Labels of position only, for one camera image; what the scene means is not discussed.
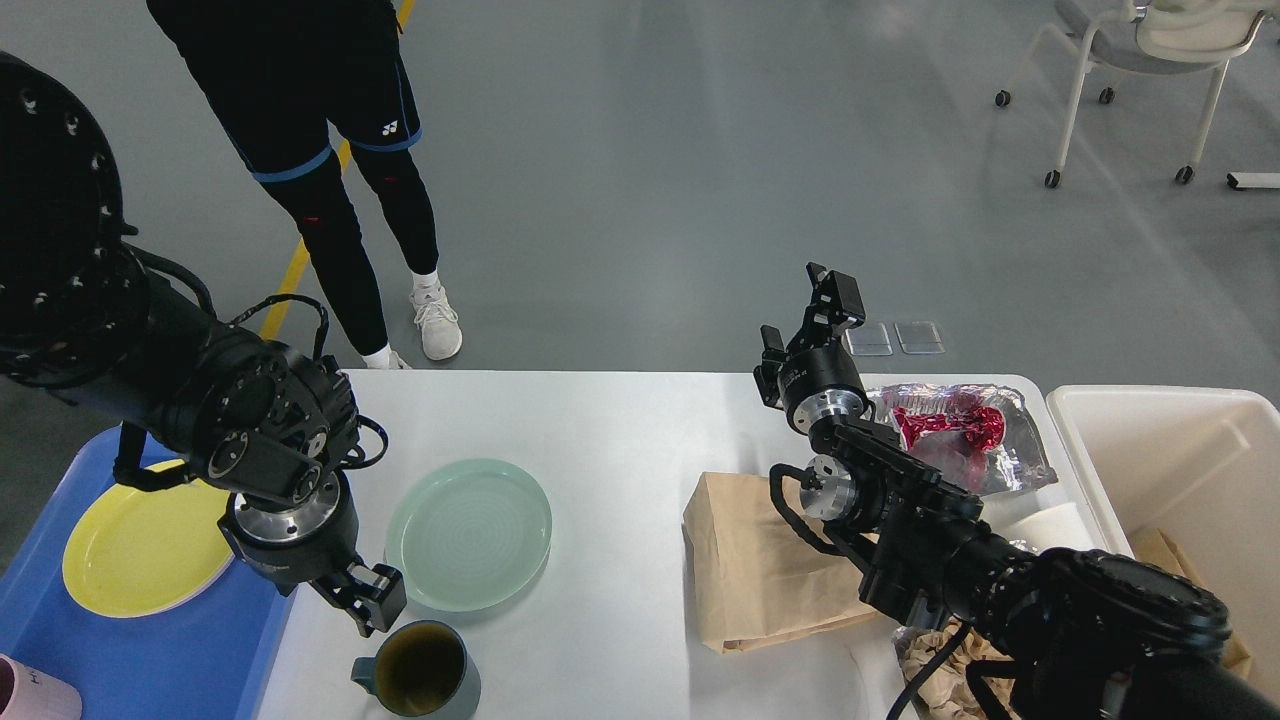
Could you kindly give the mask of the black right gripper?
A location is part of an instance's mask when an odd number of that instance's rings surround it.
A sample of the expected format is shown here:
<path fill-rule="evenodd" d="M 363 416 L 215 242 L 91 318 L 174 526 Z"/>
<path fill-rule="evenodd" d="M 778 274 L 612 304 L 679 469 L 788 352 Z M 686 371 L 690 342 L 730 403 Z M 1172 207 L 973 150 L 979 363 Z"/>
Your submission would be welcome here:
<path fill-rule="evenodd" d="M 803 436 L 828 418 L 864 419 L 870 409 L 852 355 L 832 345 L 867 320 L 856 279 L 819 263 L 808 263 L 806 274 L 812 283 L 806 346 L 824 347 L 790 354 L 780 329 L 762 325 L 762 360 L 755 366 L 762 402 L 782 410 L 791 429 Z"/>

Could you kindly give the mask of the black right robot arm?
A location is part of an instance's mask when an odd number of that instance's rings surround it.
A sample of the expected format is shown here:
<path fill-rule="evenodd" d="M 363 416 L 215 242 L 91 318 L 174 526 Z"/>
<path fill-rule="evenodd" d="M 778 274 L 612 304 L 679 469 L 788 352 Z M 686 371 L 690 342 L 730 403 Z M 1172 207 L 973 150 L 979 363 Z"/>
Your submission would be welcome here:
<path fill-rule="evenodd" d="M 858 283 L 817 263 L 806 273 L 812 299 L 800 329 L 783 342 L 762 327 L 754 372 L 763 404 L 783 410 L 815 455 L 804 469 L 771 469 L 774 510 L 810 547 L 860 570 L 861 602 L 905 626 L 960 621 L 890 717 L 970 634 L 1001 653 L 965 670 L 989 719 L 1277 716 L 1274 702 L 1222 666 L 1231 626 L 1212 592 L 1103 550 L 1020 550 L 982 519 L 979 497 L 901 450 L 873 421 L 842 345 L 867 316 Z"/>

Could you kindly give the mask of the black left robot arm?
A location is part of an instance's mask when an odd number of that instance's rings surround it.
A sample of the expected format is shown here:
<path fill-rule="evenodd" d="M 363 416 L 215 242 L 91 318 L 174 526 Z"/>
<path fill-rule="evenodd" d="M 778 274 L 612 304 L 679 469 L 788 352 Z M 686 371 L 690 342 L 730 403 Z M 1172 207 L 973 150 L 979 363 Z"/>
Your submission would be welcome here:
<path fill-rule="evenodd" d="M 122 423 L 116 483 L 200 479 L 229 493 L 230 551 L 282 594 L 311 585 L 361 635 L 406 606 L 402 573 L 367 565 L 347 471 L 367 468 L 349 378 L 323 355 L 221 322 L 207 287 L 127 242 L 105 135 L 64 85 L 3 54 L 3 374 Z"/>

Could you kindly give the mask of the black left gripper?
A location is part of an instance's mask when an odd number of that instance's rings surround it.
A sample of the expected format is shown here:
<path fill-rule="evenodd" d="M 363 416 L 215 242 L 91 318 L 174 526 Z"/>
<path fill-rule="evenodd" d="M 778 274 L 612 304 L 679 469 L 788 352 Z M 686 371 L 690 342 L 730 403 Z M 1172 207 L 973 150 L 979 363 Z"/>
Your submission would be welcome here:
<path fill-rule="evenodd" d="M 344 611 L 361 637 L 389 632 L 407 605 L 398 568 L 358 560 L 358 516 L 343 471 L 332 473 L 292 509 L 256 509 L 233 495 L 218 528 L 233 553 L 288 596 L 310 584 Z"/>

